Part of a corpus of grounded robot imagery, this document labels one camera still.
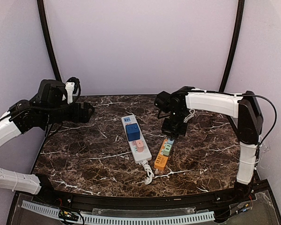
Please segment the light blue plug adapter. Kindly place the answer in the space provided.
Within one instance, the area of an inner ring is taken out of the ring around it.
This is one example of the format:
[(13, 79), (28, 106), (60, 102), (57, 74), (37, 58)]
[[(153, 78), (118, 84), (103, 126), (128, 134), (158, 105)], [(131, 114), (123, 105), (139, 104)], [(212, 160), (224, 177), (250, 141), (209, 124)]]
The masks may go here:
[(167, 140), (167, 144), (173, 145), (174, 141), (175, 141), (175, 139), (174, 139), (173, 137), (170, 137), (170, 138), (168, 138), (168, 140)]

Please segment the green plug adapter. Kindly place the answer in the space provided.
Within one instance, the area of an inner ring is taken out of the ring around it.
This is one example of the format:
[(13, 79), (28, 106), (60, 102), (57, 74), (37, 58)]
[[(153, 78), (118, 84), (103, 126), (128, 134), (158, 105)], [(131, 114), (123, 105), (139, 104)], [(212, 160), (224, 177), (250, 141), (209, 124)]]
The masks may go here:
[(165, 144), (163, 149), (163, 155), (168, 157), (170, 155), (171, 148), (172, 148), (171, 144)]

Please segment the orange power strip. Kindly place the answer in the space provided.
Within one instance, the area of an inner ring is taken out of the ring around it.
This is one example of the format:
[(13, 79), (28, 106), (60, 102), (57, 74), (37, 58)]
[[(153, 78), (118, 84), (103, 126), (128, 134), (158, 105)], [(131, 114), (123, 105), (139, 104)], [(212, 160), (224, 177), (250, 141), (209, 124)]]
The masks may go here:
[(160, 150), (159, 150), (159, 153), (155, 159), (155, 162), (154, 162), (154, 168), (159, 170), (159, 171), (164, 171), (165, 170), (165, 167), (167, 165), (167, 161), (169, 159), (169, 156), (166, 157), (163, 155), (163, 149), (164, 149), (164, 146), (165, 144), (167, 144), (167, 140), (168, 139), (164, 139), (161, 147), (160, 147)]

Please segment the pink plug adapter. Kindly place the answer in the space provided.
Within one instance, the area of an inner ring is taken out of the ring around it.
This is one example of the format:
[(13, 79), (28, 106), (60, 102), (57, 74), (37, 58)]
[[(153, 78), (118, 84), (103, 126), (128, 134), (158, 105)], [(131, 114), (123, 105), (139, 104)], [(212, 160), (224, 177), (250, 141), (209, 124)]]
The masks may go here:
[(143, 152), (144, 151), (144, 142), (141, 139), (135, 141), (135, 144), (136, 144), (137, 152)]

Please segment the blue cube socket adapter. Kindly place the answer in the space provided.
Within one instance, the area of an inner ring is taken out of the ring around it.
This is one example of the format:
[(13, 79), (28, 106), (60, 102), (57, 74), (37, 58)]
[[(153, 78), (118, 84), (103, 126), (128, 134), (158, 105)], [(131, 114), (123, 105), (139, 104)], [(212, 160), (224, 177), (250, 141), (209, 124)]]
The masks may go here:
[(140, 129), (137, 123), (126, 125), (126, 135), (129, 142), (140, 139)]

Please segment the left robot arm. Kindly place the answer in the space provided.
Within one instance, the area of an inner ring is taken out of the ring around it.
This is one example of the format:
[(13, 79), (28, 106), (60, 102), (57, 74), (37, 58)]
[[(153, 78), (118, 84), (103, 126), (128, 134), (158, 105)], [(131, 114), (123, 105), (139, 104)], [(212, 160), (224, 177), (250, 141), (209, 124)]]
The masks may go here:
[[(42, 80), (32, 99), (18, 101), (0, 117), (0, 147), (32, 128), (46, 130), (50, 125), (62, 125), (65, 121), (89, 122), (95, 109), (88, 102), (79, 103), (80, 95), (80, 80), (76, 77), (69, 78), (66, 83)], [(53, 189), (45, 175), (24, 174), (3, 168), (0, 168), (0, 188), (33, 195)]]

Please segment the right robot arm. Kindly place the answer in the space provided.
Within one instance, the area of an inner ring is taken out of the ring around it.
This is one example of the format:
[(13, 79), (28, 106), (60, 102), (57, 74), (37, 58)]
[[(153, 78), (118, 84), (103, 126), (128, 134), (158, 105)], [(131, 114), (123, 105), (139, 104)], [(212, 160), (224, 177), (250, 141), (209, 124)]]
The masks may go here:
[(264, 96), (252, 91), (224, 93), (184, 86), (168, 93), (160, 92), (154, 101), (163, 118), (161, 131), (171, 139), (185, 136), (189, 120), (197, 110), (226, 116), (240, 144), (240, 158), (236, 182), (249, 185), (257, 163), (260, 148), (272, 128), (262, 135), (264, 117), (258, 99), (267, 101), (277, 114), (274, 104)]

